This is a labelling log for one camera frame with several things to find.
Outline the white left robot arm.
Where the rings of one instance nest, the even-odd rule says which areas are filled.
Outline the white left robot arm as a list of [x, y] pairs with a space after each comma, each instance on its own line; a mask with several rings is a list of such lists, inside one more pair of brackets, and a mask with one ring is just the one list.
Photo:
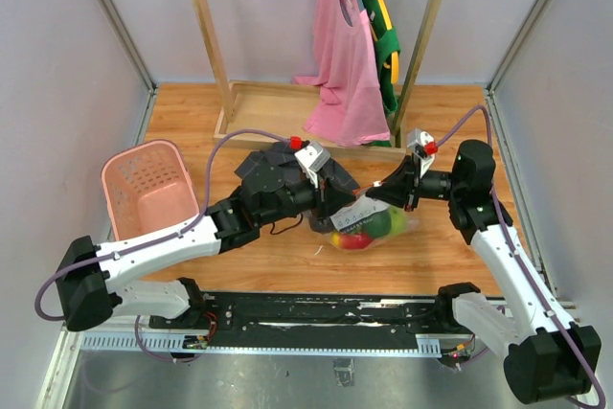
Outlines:
[[317, 172], [289, 181], [276, 166], [246, 173], [226, 198], [192, 217], [137, 238], [95, 244], [88, 236], [73, 240], [55, 281], [63, 321], [84, 331], [113, 316], [154, 315], [182, 327], [198, 326], [205, 305], [195, 282], [141, 284], [146, 275], [199, 257], [211, 257], [258, 239], [261, 228], [303, 213], [326, 219], [355, 200], [355, 185]]

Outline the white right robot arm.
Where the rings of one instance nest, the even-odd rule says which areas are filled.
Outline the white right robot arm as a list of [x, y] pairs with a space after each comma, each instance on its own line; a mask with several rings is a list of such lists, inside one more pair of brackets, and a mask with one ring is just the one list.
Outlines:
[[485, 262], [511, 311], [503, 314], [472, 284], [449, 285], [438, 294], [436, 325], [475, 333], [502, 360], [511, 392], [524, 404], [566, 398], [583, 407], [578, 397], [595, 392], [597, 407], [605, 407], [595, 374], [602, 341], [593, 327], [577, 323], [531, 264], [495, 193], [492, 147], [462, 142], [449, 172], [426, 169], [434, 148], [417, 147], [366, 195], [406, 211], [422, 198], [445, 201], [454, 228]]

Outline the clear zip top bag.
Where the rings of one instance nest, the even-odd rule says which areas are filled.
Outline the clear zip top bag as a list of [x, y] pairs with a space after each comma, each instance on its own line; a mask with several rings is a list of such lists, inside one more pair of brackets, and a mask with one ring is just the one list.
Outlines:
[[354, 193], [358, 195], [357, 200], [350, 206], [342, 209], [331, 217], [334, 229], [331, 232], [325, 232], [324, 236], [327, 241], [336, 249], [344, 252], [357, 252], [342, 250], [331, 243], [331, 235], [339, 234], [367, 234], [375, 241], [368, 248], [359, 250], [365, 251], [378, 245], [384, 244], [389, 240], [415, 232], [420, 222], [412, 216], [411, 213], [404, 211], [407, 214], [407, 229], [397, 236], [389, 236], [390, 232], [390, 216], [388, 209], [391, 206], [383, 201], [369, 198], [366, 195], [366, 188], [356, 190]]

